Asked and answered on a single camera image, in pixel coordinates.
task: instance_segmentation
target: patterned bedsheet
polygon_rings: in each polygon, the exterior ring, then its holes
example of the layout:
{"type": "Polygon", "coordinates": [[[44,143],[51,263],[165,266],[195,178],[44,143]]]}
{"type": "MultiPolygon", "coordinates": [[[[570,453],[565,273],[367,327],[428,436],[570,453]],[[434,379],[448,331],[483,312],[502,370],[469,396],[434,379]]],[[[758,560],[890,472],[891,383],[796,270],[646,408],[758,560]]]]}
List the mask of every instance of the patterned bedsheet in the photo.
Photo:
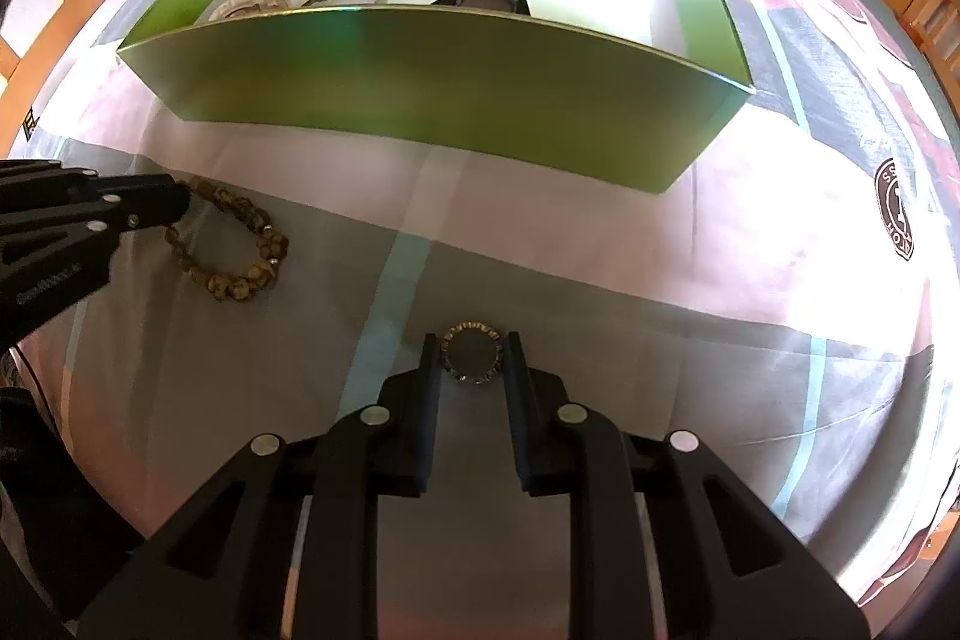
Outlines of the patterned bedsheet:
{"type": "MultiPolygon", "coordinates": [[[[482,319],[621,428],[699,432],[864,595],[957,493],[953,119],[860,1],[726,1],[757,94],[663,196],[401,140],[188,124],[116,58],[118,15],[16,154],[222,180],[291,255],[234,307],[157,232],[127,237],[112,285],[27,340],[91,482],[150,533],[250,437],[325,431],[425,332],[482,319]]],[[[248,263],[208,206],[184,226],[205,266],[248,263]]],[[[565,636],[565,505],[523,496],[511,458],[502,391],[450,381],[430,492],[382,509],[383,636],[565,636]]]]}

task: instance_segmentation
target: circular logo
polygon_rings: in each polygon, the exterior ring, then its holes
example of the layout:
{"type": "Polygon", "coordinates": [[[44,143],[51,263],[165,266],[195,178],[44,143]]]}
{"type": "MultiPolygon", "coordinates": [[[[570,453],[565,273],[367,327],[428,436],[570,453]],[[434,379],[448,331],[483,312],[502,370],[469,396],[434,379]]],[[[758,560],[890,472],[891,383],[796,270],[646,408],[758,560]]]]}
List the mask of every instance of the circular logo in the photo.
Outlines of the circular logo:
{"type": "Polygon", "coordinates": [[[910,230],[910,221],[906,217],[904,201],[901,200],[893,158],[888,158],[880,164],[877,175],[874,177],[874,184],[877,186],[880,218],[883,218],[883,225],[886,226],[887,235],[894,244],[896,255],[904,261],[909,261],[913,256],[913,232],[910,230]]]}

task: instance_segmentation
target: black cable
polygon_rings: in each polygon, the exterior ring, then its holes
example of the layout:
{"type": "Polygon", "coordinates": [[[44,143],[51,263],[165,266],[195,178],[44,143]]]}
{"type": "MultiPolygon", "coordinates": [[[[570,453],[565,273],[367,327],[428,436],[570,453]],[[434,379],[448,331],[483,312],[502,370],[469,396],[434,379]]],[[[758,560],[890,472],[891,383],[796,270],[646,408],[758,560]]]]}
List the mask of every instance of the black cable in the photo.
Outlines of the black cable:
{"type": "Polygon", "coordinates": [[[47,395],[43,392],[43,386],[40,384],[40,378],[37,378],[37,373],[34,371],[34,367],[30,366],[30,362],[27,361],[27,357],[23,355],[23,351],[20,349],[19,345],[13,345],[12,350],[16,350],[16,355],[20,357],[23,365],[27,367],[27,370],[30,372],[30,376],[34,379],[34,386],[37,387],[37,393],[40,394],[40,399],[43,401],[43,407],[47,410],[47,415],[50,418],[50,425],[54,428],[56,436],[59,437],[59,427],[56,426],[56,418],[54,418],[54,411],[50,408],[50,403],[47,401],[47,395]]]}

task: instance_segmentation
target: window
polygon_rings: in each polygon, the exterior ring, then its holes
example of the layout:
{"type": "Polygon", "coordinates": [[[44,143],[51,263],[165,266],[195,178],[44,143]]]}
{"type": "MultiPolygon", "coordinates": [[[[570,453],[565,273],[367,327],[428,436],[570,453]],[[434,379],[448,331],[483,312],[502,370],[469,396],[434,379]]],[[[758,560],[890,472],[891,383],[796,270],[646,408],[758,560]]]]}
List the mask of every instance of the window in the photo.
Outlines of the window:
{"type": "Polygon", "coordinates": [[[22,58],[63,3],[64,0],[12,0],[0,25],[0,37],[22,58]]]}

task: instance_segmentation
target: wooden bead bracelet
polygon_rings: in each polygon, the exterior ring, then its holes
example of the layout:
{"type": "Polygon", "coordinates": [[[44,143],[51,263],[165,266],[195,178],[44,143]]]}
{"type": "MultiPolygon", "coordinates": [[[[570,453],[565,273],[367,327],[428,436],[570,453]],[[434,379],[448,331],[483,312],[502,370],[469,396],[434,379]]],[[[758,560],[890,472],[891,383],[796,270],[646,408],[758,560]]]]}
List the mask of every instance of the wooden bead bracelet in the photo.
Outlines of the wooden bead bracelet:
{"type": "Polygon", "coordinates": [[[187,185],[194,194],[204,201],[209,201],[220,212],[233,215],[240,223],[247,226],[253,232],[253,236],[256,236],[256,247],[262,260],[252,265],[239,277],[209,272],[193,260],[176,228],[167,226],[163,239],[166,239],[167,244],[170,245],[174,258],[184,273],[189,274],[190,279],[198,286],[204,287],[214,299],[251,301],[259,290],[266,290],[277,282],[280,262],[286,258],[290,242],[272,227],[270,215],[256,207],[250,199],[200,177],[194,177],[187,185]]]}

